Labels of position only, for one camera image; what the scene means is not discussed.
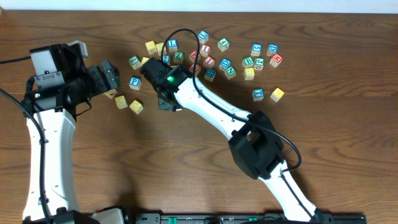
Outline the blue 2 block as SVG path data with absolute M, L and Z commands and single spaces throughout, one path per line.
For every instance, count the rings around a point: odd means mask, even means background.
M 166 63 L 167 65 L 170 65 L 171 56 L 170 55 L 163 55 L 162 56 L 162 61 L 163 61 L 163 63 Z

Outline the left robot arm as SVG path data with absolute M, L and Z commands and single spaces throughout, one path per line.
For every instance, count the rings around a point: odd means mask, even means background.
M 30 184 L 24 222 L 54 219 L 57 211 L 79 211 L 73 183 L 72 144 L 76 108 L 120 86 L 119 71 L 109 61 L 85 66 L 85 43 L 76 40 L 30 50 L 35 75 L 25 88 L 30 135 Z

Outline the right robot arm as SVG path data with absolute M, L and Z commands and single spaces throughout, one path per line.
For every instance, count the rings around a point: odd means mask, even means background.
M 322 222 L 323 215 L 294 181 L 282 152 L 291 142 L 279 134 L 266 114 L 239 109 L 209 90 L 189 70 L 150 58 L 141 68 L 158 97 L 174 108 L 193 111 L 228 140 L 235 164 L 272 192 L 288 220 Z

